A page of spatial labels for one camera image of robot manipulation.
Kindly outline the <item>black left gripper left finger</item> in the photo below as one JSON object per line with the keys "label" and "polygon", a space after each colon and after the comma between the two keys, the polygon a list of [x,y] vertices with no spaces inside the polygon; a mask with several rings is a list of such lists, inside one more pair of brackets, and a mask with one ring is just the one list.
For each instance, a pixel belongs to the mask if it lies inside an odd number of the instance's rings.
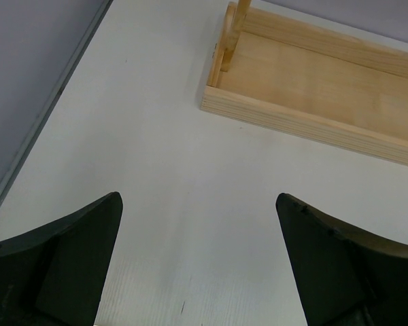
{"label": "black left gripper left finger", "polygon": [[121,217],[112,192],[0,241],[0,325],[94,325]]}

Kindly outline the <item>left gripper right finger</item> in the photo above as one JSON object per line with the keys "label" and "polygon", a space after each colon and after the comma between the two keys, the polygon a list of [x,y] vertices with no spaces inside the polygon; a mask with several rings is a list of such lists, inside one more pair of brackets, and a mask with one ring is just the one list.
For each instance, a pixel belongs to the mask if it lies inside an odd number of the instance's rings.
{"label": "left gripper right finger", "polygon": [[308,325],[408,325],[408,245],[281,193],[275,203]]}

